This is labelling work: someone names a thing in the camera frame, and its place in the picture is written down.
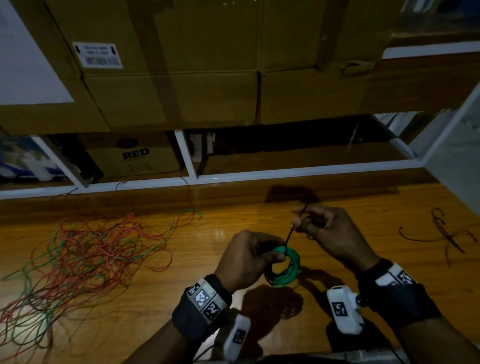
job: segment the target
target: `large cardboard box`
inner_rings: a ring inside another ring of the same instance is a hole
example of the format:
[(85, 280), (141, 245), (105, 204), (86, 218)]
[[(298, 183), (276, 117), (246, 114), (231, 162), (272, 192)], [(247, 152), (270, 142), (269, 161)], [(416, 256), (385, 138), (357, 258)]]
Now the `large cardboard box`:
[(405, 0), (264, 0), (262, 73), (376, 61)]
[[(255, 122), (256, 72), (98, 76), (85, 81), (116, 132)], [(166, 90), (169, 82), (173, 90)]]
[(369, 81), (368, 73), (344, 75), (332, 66), (272, 72), (262, 77), (260, 122), (313, 120), (356, 114)]
[(87, 153), (106, 177), (153, 174), (180, 169), (164, 132), (88, 133), (78, 136)]
[(122, 68), (85, 74), (256, 70), (260, 1), (45, 0), (72, 52), (112, 44)]
[(0, 55), (0, 126), (10, 134), (109, 131), (43, 1), (4, 1), (0, 17), (8, 40)]

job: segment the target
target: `wrist strap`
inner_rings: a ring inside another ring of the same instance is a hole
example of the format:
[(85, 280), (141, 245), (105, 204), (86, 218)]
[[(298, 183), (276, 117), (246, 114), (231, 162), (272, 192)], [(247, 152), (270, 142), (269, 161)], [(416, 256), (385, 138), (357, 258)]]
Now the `wrist strap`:
[(173, 326), (189, 341), (203, 341), (212, 335), (224, 323), (224, 309), (231, 305), (231, 294), (222, 287), (217, 277), (214, 276), (215, 281), (211, 276), (187, 287), (172, 313)]
[(442, 316), (425, 287), (396, 263), (382, 259), (356, 278), (362, 298), (394, 330)]

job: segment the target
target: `hand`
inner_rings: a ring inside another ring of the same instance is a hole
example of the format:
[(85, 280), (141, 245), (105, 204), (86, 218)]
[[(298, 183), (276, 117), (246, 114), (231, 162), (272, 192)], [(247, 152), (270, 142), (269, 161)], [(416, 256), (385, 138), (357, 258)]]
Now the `hand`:
[(284, 254), (272, 252), (284, 244), (278, 236), (242, 230), (233, 235), (214, 274), (233, 294), (254, 284), (267, 265), (285, 261)]
[[(294, 210), (299, 214), (302, 208)], [(307, 217), (295, 217), (292, 223), (298, 232), (304, 232), (333, 258), (354, 273), (372, 268), (380, 261), (368, 245), (359, 228), (348, 213), (339, 207), (311, 205), (305, 210)]]

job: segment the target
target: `person's left hand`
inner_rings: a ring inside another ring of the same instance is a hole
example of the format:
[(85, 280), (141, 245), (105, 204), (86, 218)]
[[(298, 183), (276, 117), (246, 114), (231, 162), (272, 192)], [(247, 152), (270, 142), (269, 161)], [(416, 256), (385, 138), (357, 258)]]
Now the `person's left hand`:
[(214, 274), (233, 294), (254, 284), (267, 265), (285, 261), (284, 254), (272, 252), (284, 244), (278, 236), (242, 230), (233, 235)]

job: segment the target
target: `wire scrap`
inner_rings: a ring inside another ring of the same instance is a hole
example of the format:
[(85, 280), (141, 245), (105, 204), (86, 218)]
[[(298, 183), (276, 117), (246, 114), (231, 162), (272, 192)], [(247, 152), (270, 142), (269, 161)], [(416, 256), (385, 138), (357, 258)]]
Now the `wire scrap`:
[[(190, 222), (195, 213), (201, 218), (193, 208), (179, 212), (161, 234), (145, 232), (133, 214), (109, 226), (86, 221), (77, 227), (63, 220), (51, 240), (37, 245), (22, 269), (3, 278), (23, 278), (24, 289), (17, 300), (0, 311), (0, 348), (7, 344), (18, 346), (14, 355), (0, 357), (0, 361), (16, 358), (32, 348), (47, 349), (45, 360), (53, 347), (53, 324), (61, 317), (96, 304), (119, 286), (127, 288), (141, 266), (155, 272), (167, 269), (172, 262), (167, 239), (179, 222)], [(46, 251), (39, 254), (45, 244)], [(168, 255), (166, 264), (154, 266), (146, 262), (159, 251)]]
[(464, 230), (464, 229), (461, 229), (461, 230), (457, 230), (453, 233), (449, 233), (445, 228), (444, 226), (446, 225), (446, 222), (442, 219), (445, 217), (445, 213), (439, 209), (438, 207), (434, 207), (431, 209), (430, 213), (432, 214), (432, 221), (433, 221), (433, 224), (435, 225), (435, 227), (438, 229), (438, 231), (442, 234), (442, 237), (441, 238), (438, 238), (438, 239), (432, 239), (432, 240), (419, 240), (419, 239), (412, 239), (412, 238), (408, 238), (406, 237), (402, 230), (403, 230), (403, 227), (399, 227), (398, 228), (398, 233), (400, 234), (400, 236), (404, 239), (407, 239), (407, 240), (410, 240), (412, 242), (420, 242), (420, 243), (433, 243), (433, 242), (441, 242), (443, 240), (447, 240), (446, 244), (445, 244), (445, 258), (446, 258), (446, 261), (447, 261), (447, 264), (449, 267), (451, 267), (451, 264), (450, 264), (450, 259), (448, 258), (448, 248), (450, 245), (453, 245), (459, 252), (461, 253), (465, 253), (465, 251), (460, 247), (460, 245), (458, 245), (458, 243), (455, 241), (454, 237), (462, 234), (462, 233), (465, 233), (466, 235), (469, 235), (472, 240), (474, 242), (477, 242), (477, 238), (475, 237), (475, 235), (473, 235), (471, 232), (469, 232), (468, 230)]

